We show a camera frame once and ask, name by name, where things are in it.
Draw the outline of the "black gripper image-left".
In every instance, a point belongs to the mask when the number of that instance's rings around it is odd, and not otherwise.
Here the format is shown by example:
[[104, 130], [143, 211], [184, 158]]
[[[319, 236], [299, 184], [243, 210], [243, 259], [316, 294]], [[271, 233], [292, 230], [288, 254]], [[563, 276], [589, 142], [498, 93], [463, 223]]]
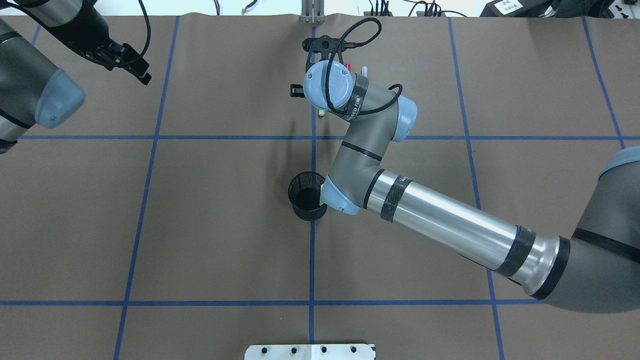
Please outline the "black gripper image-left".
[[[291, 98], [326, 98], [324, 94], [329, 51], [334, 47], [334, 39], [327, 35], [311, 37], [302, 41], [302, 50], [307, 52], [305, 75], [302, 84], [290, 85]], [[330, 71], [330, 98], [349, 98], [351, 96], [351, 75], [345, 67], [334, 59]]]

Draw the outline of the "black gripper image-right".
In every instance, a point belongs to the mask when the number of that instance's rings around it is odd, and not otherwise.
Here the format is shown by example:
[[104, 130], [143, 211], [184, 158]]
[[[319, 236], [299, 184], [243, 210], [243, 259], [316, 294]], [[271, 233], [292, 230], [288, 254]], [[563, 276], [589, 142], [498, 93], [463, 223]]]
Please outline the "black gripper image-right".
[[107, 68], [120, 68], [143, 85], [153, 78], [149, 63], [130, 44], [115, 44], [109, 25], [100, 14], [78, 14], [70, 23], [70, 46], [75, 52], [101, 62]]

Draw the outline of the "grey robot arm image-right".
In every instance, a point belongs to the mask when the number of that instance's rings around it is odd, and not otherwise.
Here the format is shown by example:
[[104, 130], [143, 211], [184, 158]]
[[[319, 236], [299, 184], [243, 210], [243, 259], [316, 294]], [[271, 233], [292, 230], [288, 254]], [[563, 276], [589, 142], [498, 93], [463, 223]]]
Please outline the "grey robot arm image-right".
[[[110, 36], [106, 19], [94, 0], [3, 0], [38, 23], [76, 55], [111, 71], [127, 71], [142, 84], [152, 76], [144, 59], [151, 42], [146, 7], [138, 2], [146, 27], [141, 52]], [[6, 21], [0, 34], [0, 150], [7, 153], [33, 126], [53, 129], [83, 105], [83, 89]]]

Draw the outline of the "grey robot arm image-left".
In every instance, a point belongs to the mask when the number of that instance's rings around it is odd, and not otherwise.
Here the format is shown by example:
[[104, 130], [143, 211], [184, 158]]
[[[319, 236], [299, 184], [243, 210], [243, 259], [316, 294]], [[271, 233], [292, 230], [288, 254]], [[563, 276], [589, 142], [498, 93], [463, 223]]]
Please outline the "grey robot arm image-left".
[[520, 285], [535, 300], [581, 313], [622, 313], [640, 305], [639, 148], [615, 153], [569, 238], [541, 235], [385, 170], [391, 142], [404, 141], [418, 106], [393, 88], [352, 73], [342, 52], [361, 42], [307, 38], [306, 98], [349, 123], [329, 173], [318, 184], [322, 205], [356, 215], [368, 210], [400, 224]]

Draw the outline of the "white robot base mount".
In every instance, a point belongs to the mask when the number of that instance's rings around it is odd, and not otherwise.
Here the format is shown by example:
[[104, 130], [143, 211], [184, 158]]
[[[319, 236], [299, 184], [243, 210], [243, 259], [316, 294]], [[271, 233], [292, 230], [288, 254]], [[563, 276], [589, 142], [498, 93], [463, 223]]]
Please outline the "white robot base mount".
[[376, 360], [374, 344], [256, 344], [247, 347], [245, 360]]

